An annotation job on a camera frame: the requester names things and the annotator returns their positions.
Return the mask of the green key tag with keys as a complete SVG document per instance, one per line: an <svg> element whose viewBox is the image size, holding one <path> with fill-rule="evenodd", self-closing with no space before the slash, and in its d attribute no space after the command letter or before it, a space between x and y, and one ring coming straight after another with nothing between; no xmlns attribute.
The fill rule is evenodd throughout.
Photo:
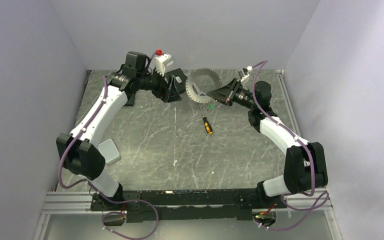
<svg viewBox="0 0 384 240"><path fill-rule="evenodd" d="M215 106L214 106L214 104L207 104L205 107L206 107L207 111L212 111Z"/></svg>

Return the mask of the metal disc with keyrings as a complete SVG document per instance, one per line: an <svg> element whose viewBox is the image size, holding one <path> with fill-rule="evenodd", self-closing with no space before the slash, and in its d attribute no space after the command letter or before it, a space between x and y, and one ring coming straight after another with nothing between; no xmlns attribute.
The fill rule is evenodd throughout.
<svg viewBox="0 0 384 240"><path fill-rule="evenodd" d="M214 84L215 88L219 88L222 86L222 81L219 75L210 68L199 68L192 70L190 75L188 76L185 82L185 91L188 97L199 104L208 104L210 102L215 101L215 99L211 96L208 96L204 91L200 90L196 80L198 77L206 76L209 77Z"/></svg>

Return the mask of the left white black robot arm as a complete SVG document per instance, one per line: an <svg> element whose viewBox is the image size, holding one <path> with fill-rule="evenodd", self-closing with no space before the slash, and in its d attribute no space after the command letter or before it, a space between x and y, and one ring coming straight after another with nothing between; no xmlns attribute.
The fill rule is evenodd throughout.
<svg viewBox="0 0 384 240"><path fill-rule="evenodd" d="M98 144L116 113L138 91L150 91L164 103L182 99L187 77L180 68L168 70L173 63L173 56L159 49L151 56L129 51L118 71L103 76L103 88L89 112L70 133L56 139L57 180L63 189L87 182L109 209L123 205L123 186L107 171Z"/></svg>

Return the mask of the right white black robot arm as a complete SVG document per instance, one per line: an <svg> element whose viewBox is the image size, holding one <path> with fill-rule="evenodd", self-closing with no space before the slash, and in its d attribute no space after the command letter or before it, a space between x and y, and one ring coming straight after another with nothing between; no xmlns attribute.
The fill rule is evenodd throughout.
<svg viewBox="0 0 384 240"><path fill-rule="evenodd" d="M249 124L285 155L283 174L257 184L255 200L262 208L269 207L277 196L310 194L328 183L324 147L300 137L281 121L271 108L271 90L265 81L257 81L251 90L246 90L235 78L207 93L225 106L237 103L248 108Z"/></svg>

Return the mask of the yellow black screwdriver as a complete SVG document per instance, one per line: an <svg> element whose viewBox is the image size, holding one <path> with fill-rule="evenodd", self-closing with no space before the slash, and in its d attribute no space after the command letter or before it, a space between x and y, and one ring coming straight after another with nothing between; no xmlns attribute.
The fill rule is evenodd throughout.
<svg viewBox="0 0 384 240"><path fill-rule="evenodd" d="M212 135L213 134L213 128L212 128L210 122L208 121L207 116L204 113L202 106L199 103L198 103L198 107L199 107L201 114L202 114L202 120L204 123L205 131L207 134Z"/></svg>

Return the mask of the grey white rectangular box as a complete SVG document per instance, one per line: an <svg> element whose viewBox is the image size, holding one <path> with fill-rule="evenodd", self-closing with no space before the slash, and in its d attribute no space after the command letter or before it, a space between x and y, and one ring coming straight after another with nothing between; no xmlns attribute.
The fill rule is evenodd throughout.
<svg viewBox="0 0 384 240"><path fill-rule="evenodd" d="M104 157L105 163L111 165L119 161L122 157L112 139L107 139L98 145L98 150Z"/></svg>

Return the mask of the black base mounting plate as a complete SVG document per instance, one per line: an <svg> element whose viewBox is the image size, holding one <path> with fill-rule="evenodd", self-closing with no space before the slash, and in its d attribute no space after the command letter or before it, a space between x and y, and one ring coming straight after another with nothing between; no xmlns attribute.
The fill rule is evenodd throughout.
<svg viewBox="0 0 384 240"><path fill-rule="evenodd" d="M109 202L94 193L90 202L93 212L126 211L128 223L159 219L251 220L253 215L269 210L286 209L279 197L260 198L254 188L195 189L195 190L125 190L123 200L115 196Z"/></svg>

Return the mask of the aluminium extrusion rail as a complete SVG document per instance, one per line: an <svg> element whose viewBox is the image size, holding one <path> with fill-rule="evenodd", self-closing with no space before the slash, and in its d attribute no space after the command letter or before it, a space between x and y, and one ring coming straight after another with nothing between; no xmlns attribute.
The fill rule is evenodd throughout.
<svg viewBox="0 0 384 240"><path fill-rule="evenodd" d="M194 207L219 208L233 206L240 210L265 211L270 206L279 210L291 208L307 209L314 206L316 210L332 210L333 206L324 190L318 189L311 197L295 194L275 197L267 202L258 202L253 189L222 189L222 190L146 190L125 191L124 198L128 200L126 210L139 211L147 204L156 208ZM49 192L43 208L49 213L104 213L117 210L118 207L106 205L103 199L94 191Z"/></svg>

